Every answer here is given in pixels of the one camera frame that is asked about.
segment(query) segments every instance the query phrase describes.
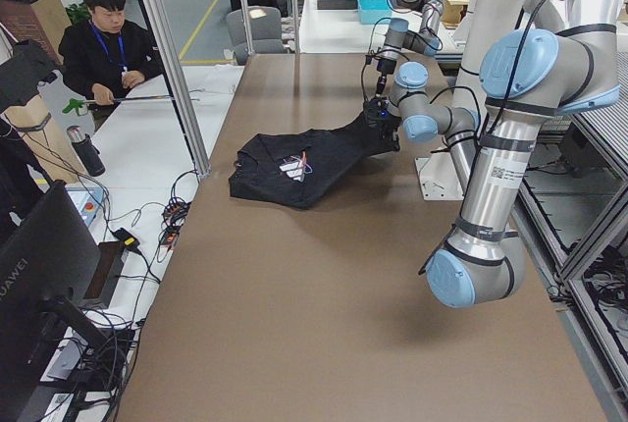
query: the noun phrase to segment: man's hand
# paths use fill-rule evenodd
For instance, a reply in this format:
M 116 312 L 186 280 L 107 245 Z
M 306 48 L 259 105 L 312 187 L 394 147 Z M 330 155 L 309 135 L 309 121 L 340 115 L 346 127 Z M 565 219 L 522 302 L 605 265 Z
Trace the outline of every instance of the man's hand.
M 91 86 L 91 91 L 94 94 L 94 100 L 99 106 L 109 106 L 114 104 L 114 94 L 105 85 L 95 83 Z
M 134 88 L 146 80 L 144 74 L 140 71 L 129 71 L 122 76 L 123 88 Z

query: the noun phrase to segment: blue lanyard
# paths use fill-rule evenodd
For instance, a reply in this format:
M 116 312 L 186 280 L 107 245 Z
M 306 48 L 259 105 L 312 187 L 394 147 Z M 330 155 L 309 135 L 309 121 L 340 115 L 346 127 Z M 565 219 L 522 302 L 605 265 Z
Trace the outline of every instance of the blue lanyard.
M 94 26 L 94 23 L 92 21 L 89 22 L 89 25 L 91 26 L 91 29 L 94 31 L 94 34 L 96 35 L 96 39 L 98 39 L 98 42 L 100 43 L 103 50 L 105 51 L 105 54 L 107 55 L 107 59 L 109 59 L 109 62 L 111 62 L 112 64 L 116 64 L 114 61 L 111 60 L 109 49 L 107 48 L 107 44 L 105 44 L 105 41 L 102 38 L 102 34 L 100 33 L 100 31 L 96 28 L 96 26 Z M 122 32 L 118 34 L 118 47 L 120 47 L 120 58 L 122 59 L 122 64 L 118 64 L 118 65 L 122 67 L 123 72 L 126 72 L 127 71 L 127 58 L 125 57 L 125 43 L 122 40 Z

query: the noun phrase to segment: black thermos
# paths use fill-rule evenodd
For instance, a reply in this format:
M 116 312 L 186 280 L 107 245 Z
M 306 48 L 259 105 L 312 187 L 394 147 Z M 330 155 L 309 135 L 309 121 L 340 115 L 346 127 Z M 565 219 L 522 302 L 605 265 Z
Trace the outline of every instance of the black thermos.
M 66 129 L 72 147 L 77 152 L 78 158 L 92 177 L 98 177 L 105 173 L 105 166 L 98 156 L 98 150 L 91 143 L 89 134 L 83 134 L 80 126 L 70 126 Z

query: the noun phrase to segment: chair backrest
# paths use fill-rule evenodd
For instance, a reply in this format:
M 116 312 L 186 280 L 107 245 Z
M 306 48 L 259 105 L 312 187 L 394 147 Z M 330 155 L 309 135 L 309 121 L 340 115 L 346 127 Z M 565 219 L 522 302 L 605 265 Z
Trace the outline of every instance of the chair backrest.
M 275 7 L 248 7 L 252 39 L 282 39 L 282 14 Z M 230 12 L 226 17 L 229 38 L 233 46 L 246 42 L 242 10 Z

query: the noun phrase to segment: brown table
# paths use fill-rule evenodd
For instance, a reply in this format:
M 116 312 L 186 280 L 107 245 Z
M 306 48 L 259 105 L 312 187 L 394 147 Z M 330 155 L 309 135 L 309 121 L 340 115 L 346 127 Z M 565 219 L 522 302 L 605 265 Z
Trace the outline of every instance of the brown table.
M 297 61 L 249 60 L 118 420 L 605 420 L 532 267 L 515 296 L 465 310 L 417 276 L 460 206 L 422 200 L 412 159 L 427 147 L 364 161 L 309 211 L 229 197 L 256 133 L 335 128 L 359 111 L 363 58 Z M 434 93 L 445 80 L 425 63 Z

